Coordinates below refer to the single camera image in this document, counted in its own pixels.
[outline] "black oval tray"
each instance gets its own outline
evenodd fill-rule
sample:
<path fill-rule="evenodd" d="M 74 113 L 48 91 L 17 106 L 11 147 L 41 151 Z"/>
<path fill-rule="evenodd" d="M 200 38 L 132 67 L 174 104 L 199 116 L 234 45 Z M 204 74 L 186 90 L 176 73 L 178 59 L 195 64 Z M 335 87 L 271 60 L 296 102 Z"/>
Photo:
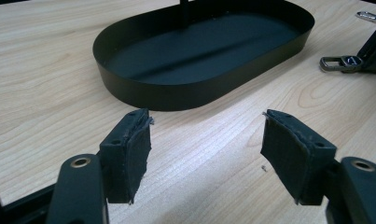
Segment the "black oval tray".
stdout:
<path fill-rule="evenodd" d="M 297 54 L 313 25 L 309 12 L 282 0 L 181 1 L 108 26 L 93 53 L 105 86 L 120 101 L 184 110 Z"/>

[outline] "table surface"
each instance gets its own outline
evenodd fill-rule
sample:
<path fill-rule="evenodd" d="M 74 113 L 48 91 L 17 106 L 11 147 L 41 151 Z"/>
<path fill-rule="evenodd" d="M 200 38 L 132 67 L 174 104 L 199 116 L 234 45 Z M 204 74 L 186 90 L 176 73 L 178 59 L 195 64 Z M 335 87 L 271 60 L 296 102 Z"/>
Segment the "table surface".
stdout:
<path fill-rule="evenodd" d="M 63 161 L 96 153 L 136 109 L 105 88 L 92 55 L 108 25 L 176 0 L 28 1 L 0 6 L 0 197 L 56 181 Z M 292 114 L 338 147 L 336 159 L 376 162 L 376 75 L 324 73 L 324 56 L 355 55 L 376 24 L 357 0 L 292 0 L 315 17 L 305 48 L 199 108 L 150 111 L 152 150 L 135 204 L 110 204 L 111 223 L 326 223 L 297 206 L 260 154 L 267 109 Z"/>

